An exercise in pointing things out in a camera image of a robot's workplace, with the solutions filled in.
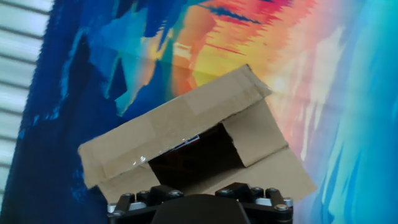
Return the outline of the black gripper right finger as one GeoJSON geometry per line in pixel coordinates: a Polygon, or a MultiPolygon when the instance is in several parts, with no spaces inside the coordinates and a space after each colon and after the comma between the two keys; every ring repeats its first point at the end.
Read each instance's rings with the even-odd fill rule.
{"type": "Polygon", "coordinates": [[[263,189],[235,182],[215,192],[217,197],[237,201],[250,223],[293,224],[293,198],[273,187],[263,189]]]}

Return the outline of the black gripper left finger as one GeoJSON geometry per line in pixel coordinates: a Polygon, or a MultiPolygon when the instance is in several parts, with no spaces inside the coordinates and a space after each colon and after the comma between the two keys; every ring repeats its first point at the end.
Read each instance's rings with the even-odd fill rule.
{"type": "Polygon", "coordinates": [[[116,203],[108,205],[108,224],[120,223],[122,219],[130,216],[129,212],[154,208],[166,201],[181,197],[184,197],[184,193],[166,185],[151,187],[136,194],[122,194],[116,203]]]}

